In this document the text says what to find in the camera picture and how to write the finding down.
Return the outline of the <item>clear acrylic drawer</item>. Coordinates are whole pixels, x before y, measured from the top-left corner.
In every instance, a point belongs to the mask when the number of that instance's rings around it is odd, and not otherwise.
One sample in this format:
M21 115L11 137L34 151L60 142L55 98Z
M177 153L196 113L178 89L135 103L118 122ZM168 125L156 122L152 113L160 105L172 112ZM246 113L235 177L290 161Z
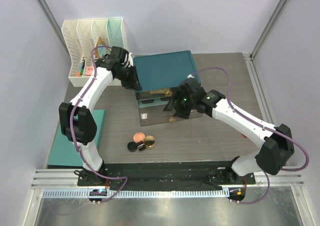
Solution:
M157 89L157 90L149 90L149 91L141 91L141 92L136 92L136 100L141 101L141 100L150 100L150 99L156 99L156 98L163 98L163 97L169 97L171 98L172 96L172 88L163 88L163 89Z
M173 123L184 120L175 116L175 111L164 111L170 97L154 98L137 101L141 126Z

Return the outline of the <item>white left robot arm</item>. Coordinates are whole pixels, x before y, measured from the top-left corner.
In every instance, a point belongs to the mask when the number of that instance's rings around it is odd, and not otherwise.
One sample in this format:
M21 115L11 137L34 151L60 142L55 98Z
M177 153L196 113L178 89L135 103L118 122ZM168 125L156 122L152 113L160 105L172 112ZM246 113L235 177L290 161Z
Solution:
M107 174L102 170L104 162L95 143L97 125L92 116L93 109L103 91L115 79L125 89L141 90L142 87L132 54L126 49L112 46L110 53L92 62L93 72L89 80L69 103L61 103L58 111L62 134L73 142L83 167L91 171L89 180L100 186L106 181Z

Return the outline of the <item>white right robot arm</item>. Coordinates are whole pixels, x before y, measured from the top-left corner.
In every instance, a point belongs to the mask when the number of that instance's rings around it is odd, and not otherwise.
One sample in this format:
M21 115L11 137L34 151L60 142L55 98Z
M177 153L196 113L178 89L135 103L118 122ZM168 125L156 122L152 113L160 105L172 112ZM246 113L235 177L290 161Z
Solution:
M195 78L184 80L172 90L164 111L174 111L177 118L188 119L193 110L220 120L250 139L259 150L246 156L237 156L226 168L226 179L238 183L249 173L264 171L277 175L295 152L291 130L281 124L274 126L229 102L220 92L205 91Z

